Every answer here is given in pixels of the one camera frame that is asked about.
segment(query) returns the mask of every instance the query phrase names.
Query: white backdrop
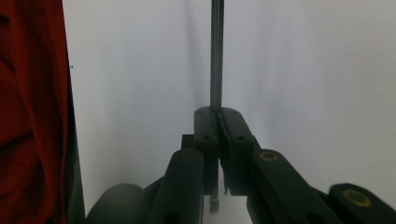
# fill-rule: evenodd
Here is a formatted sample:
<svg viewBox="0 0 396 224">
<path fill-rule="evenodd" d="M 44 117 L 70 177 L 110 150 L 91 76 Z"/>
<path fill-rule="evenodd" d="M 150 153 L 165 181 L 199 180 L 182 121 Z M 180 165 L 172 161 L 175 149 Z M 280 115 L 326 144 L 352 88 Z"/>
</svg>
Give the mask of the white backdrop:
<svg viewBox="0 0 396 224">
<path fill-rule="evenodd" d="M 396 207 L 396 1 L 225 2 L 223 106 L 313 187 Z M 64 1 L 86 211 L 166 169 L 209 105 L 210 0 Z M 221 198 L 205 223 L 249 223 Z"/>
</svg>

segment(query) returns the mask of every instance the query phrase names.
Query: screw hole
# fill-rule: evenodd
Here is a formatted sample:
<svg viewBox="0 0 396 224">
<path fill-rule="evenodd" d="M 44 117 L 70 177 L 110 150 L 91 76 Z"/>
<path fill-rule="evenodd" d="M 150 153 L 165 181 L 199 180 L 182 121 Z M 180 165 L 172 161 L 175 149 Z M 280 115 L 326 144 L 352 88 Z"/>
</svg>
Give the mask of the screw hole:
<svg viewBox="0 0 396 224">
<path fill-rule="evenodd" d="M 325 224 L 326 220 L 318 213 L 310 212 L 306 214 L 306 219 L 313 224 Z"/>
<path fill-rule="evenodd" d="M 363 193 L 358 192 L 357 190 L 354 190 L 354 189 L 345 189 L 343 191 L 343 195 L 351 203 L 353 203 L 359 207 L 370 207 L 372 204 L 370 198 L 368 198 Z"/>
<path fill-rule="evenodd" d="M 180 154 L 180 158 L 183 161 L 192 161 L 193 159 L 195 159 L 195 157 L 196 157 L 195 153 L 193 153 L 191 151 L 185 151 Z"/>
<path fill-rule="evenodd" d="M 181 215 L 175 211 L 168 212 L 163 217 L 163 221 L 166 224 L 177 224 L 180 220 L 181 220 Z"/>
<path fill-rule="evenodd" d="M 277 161 L 277 155 L 272 152 L 262 152 L 260 158 L 264 161 Z"/>
</svg>

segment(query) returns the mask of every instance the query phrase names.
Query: thin vertical rod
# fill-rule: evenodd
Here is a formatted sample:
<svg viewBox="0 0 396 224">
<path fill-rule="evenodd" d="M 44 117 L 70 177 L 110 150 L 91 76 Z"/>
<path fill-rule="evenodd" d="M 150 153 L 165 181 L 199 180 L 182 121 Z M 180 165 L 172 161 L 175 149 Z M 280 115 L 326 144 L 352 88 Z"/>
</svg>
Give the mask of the thin vertical rod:
<svg viewBox="0 0 396 224">
<path fill-rule="evenodd" d="M 215 113 L 218 113 L 221 110 L 223 30 L 224 0 L 212 0 L 210 107 Z"/>
</svg>

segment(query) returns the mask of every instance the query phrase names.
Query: brass screw insert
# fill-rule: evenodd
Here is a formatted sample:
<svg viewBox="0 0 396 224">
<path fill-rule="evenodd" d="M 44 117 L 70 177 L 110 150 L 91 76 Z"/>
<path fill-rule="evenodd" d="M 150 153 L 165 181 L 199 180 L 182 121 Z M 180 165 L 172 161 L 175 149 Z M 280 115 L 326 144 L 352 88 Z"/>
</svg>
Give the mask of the brass screw insert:
<svg viewBox="0 0 396 224">
<path fill-rule="evenodd" d="M 195 159 L 196 154 L 192 151 L 185 151 L 180 153 L 179 156 L 183 161 L 192 161 L 193 159 Z"/>
<path fill-rule="evenodd" d="M 345 189 L 343 195 L 348 201 L 359 207 L 370 207 L 372 205 L 369 197 L 355 189 Z"/>
<path fill-rule="evenodd" d="M 264 161 L 277 161 L 277 155 L 272 152 L 262 152 L 260 158 Z"/>
</svg>

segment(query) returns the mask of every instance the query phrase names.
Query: red cloth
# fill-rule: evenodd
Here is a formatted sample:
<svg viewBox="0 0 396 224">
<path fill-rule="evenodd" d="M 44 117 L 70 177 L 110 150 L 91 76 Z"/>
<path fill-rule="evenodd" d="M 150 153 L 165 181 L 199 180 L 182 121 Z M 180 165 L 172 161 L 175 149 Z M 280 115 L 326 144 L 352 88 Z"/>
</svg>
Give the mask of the red cloth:
<svg viewBox="0 0 396 224">
<path fill-rule="evenodd" d="M 0 223 L 66 223 L 62 1 L 0 0 Z"/>
</svg>

